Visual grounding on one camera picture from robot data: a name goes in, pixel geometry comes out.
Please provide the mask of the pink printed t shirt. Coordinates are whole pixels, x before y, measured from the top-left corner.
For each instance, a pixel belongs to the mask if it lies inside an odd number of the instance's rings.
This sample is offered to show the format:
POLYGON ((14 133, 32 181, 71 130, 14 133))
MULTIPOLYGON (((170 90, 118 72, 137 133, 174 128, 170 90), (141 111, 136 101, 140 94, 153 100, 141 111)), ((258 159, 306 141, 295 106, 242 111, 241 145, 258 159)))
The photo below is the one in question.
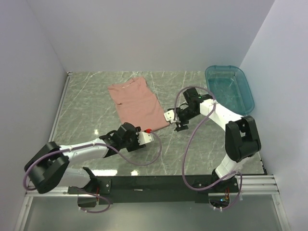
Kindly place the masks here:
POLYGON ((108 91, 122 124, 128 122, 142 130, 149 128, 153 131, 169 126, 164 117, 164 109, 144 77, 112 84, 108 91))

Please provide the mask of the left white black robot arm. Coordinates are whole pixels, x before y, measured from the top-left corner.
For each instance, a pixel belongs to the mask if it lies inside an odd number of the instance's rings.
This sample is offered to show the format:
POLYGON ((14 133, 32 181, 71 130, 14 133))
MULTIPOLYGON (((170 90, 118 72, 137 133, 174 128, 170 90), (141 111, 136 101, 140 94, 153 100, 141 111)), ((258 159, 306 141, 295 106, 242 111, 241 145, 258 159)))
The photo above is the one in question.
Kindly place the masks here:
POLYGON ((151 133, 124 123, 117 130, 80 144, 57 145, 51 141, 25 165, 25 179, 40 194, 58 186, 78 187, 84 193, 91 193, 96 189, 95 175, 85 167, 73 169, 73 165, 107 158, 122 149, 132 152, 144 148, 153 139, 151 133))

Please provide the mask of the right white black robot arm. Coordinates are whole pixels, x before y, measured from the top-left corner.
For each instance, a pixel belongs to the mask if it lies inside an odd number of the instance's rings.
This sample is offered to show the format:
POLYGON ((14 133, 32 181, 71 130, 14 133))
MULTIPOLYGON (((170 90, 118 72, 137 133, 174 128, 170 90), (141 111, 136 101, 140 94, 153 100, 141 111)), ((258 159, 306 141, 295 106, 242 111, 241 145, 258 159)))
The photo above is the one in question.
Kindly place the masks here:
POLYGON ((204 119, 193 130, 186 146, 181 165, 181 175, 184 184, 194 191, 205 191, 210 188, 217 192, 222 192, 228 186, 228 180, 235 175, 241 175, 240 170, 254 154, 261 150, 261 141, 257 130, 257 125, 252 116, 241 116, 219 104, 214 94, 207 88, 198 86, 187 86, 182 88, 176 96, 174 104, 173 122, 177 125, 190 120, 198 115, 203 115, 204 119), (177 102, 180 94, 184 91, 186 103, 193 105, 192 112, 188 116, 183 116, 177 112, 177 102), (214 169, 214 178, 211 184, 203 188, 191 186, 185 176, 185 161, 191 142, 201 127, 207 120, 212 120, 225 131, 225 151, 226 155, 214 169))

